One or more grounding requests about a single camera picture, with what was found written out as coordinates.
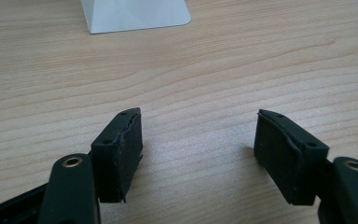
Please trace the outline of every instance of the white object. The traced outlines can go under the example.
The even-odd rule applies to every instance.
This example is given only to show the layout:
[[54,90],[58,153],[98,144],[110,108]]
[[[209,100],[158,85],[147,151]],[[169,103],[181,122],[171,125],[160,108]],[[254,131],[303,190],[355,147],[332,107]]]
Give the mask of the white object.
[[92,34],[184,25],[185,0],[81,0]]

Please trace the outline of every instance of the metal ring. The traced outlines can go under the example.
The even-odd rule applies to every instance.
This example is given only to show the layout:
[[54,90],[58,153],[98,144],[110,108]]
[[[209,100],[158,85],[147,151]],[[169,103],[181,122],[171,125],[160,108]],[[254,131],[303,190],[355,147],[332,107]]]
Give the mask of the metal ring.
[[344,161],[344,164],[351,168],[352,170],[358,171],[358,162],[357,161]]
[[72,157],[72,158],[65,160],[62,163],[62,166],[66,167],[66,168],[71,168],[71,167],[78,166],[78,164],[80,164],[82,161],[83,161],[83,159],[81,159],[80,157]]

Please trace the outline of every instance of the black plastic part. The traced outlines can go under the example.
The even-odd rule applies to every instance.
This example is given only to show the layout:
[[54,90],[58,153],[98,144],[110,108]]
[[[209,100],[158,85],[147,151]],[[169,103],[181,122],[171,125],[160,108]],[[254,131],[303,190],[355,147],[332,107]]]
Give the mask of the black plastic part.
[[316,172],[326,161],[327,153],[327,145],[289,118],[259,110],[255,156],[288,203],[314,203]]
[[37,223],[101,223],[88,155],[73,154],[54,163]]
[[334,160],[333,188],[345,223],[358,223],[358,160]]
[[36,223],[46,186],[42,185],[0,203],[0,223]]
[[116,115],[91,144],[89,155],[101,203],[126,202],[142,148],[140,108]]

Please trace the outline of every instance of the black clamp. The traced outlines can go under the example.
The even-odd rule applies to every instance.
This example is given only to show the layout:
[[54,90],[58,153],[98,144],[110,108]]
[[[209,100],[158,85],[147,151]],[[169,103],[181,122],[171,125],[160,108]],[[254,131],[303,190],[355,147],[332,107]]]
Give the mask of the black clamp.
[[57,160],[47,184],[0,204],[0,223],[100,223],[99,203],[126,202],[142,158],[140,108],[117,114],[89,155]]
[[327,159],[329,147],[284,115],[260,110],[255,156],[283,197],[293,205],[321,199],[318,217],[326,223],[358,223],[358,160]]

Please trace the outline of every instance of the table surface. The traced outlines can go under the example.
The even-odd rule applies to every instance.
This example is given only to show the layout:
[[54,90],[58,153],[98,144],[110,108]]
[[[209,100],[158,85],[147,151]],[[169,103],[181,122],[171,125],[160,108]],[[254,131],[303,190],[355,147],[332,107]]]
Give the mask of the table surface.
[[187,5],[185,26],[90,35],[78,0],[0,0],[0,203],[139,106],[144,158],[103,223],[318,223],[256,162],[256,113],[358,159],[358,1]]

